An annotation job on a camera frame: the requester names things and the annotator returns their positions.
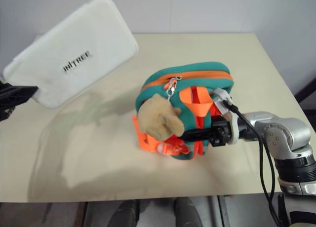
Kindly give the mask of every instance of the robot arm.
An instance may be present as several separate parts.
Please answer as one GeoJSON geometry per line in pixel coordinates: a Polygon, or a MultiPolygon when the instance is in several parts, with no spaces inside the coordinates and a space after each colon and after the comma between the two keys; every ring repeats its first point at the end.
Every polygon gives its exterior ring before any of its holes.
{"type": "MultiPolygon", "coordinates": [[[[278,215],[282,226],[316,224],[316,162],[309,144],[309,127],[299,119],[280,118],[267,112],[246,113],[243,116],[261,135],[274,158],[278,182],[283,191],[278,197],[278,215]]],[[[227,121],[224,117],[213,117],[211,128],[186,131],[180,139],[188,142],[209,140],[214,147],[232,143],[236,134],[246,141],[257,139],[242,119],[227,121]]]]}

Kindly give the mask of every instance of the beige tabletop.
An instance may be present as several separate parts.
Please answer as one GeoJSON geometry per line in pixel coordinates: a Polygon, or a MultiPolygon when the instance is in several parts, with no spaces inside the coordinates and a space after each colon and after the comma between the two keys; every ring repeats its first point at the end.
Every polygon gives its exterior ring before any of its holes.
{"type": "MultiPolygon", "coordinates": [[[[31,99],[0,122],[1,202],[262,192],[257,142],[240,140],[180,161],[141,150],[132,122],[135,98],[151,74],[171,66],[219,61],[231,70],[231,95],[241,112],[268,111],[308,123],[256,36],[135,37],[138,56],[71,103],[48,110],[31,99]]],[[[314,132],[311,145],[315,152],[314,132]]]]}

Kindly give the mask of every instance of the orange strap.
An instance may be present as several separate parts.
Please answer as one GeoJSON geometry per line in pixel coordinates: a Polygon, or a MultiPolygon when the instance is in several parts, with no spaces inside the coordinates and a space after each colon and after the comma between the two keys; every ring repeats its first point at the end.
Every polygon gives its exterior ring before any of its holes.
{"type": "Polygon", "coordinates": [[[214,103],[206,87],[197,86],[199,103],[193,103],[192,88],[188,87],[179,92],[180,100],[197,117],[205,117],[214,103]]]}
{"type": "Polygon", "coordinates": [[[190,152],[183,141],[176,136],[171,136],[168,140],[159,142],[155,138],[140,132],[136,115],[133,116],[133,121],[136,128],[139,145],[142,149],[150,152],[159,152],[169,155],[180,155],[182,153],[188,154],[190,152]]]}

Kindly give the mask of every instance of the black cable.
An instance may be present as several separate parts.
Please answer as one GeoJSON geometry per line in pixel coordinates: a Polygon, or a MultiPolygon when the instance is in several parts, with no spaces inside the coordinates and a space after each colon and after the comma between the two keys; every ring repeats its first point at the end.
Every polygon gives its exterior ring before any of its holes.
{"type": "Polygon", "coordinates": [[[273,199],[273,196],[275,193],[276,182],[275,182],[274,167],[273,167],[273,163],[272,163],[269,149],[268,149],[266,143],[263,142],[263,139],[260,136],[260,134],[256,131],[254,126],[252,126],[252,124],[244,117],[244,115],[239,111],[237,106],[235,106],[233,104],[229,104],[226,100],[223,101],[223,104],[230,111],[232,111],[233,113],[236,113],[239,116],[239,118],[246,123],[247,127],[256,135],[256,137],[258,139],[258,143],[259,143],[259,172],[260,172],[260,181],[261,181],[262,189],[263,189],[265,197],[268,201],[270,214],[271,214],[276,226],[281,227],[280,220],[278,219],[277,214],[276,214],[276,210],[274,209],[274,206],[272,204],[272,199],[273,199]],[[263,178],[263,147],[265,148],[265,151],[267,153],[267,157],[268,157],[268,161],[269,161],[269,165],[270,165],[270,170],[271,170],[271,176],[272,176],[272,187],[271,187],[270,195],[267,192],[267,188],[266,188],[264,178],[263,178]]]}

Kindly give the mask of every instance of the white wall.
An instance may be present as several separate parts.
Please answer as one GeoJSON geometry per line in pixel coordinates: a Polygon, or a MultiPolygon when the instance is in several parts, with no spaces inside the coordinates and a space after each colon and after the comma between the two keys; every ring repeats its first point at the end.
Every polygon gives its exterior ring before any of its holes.
{"type": "MultiPolygon", "coordinates": [[[[0,0],[0,70],[85,1],[0,0]]],[[[113,1],[134,33],[255,32],[293,93],[316,76],[316,0],[113,1]]]]}

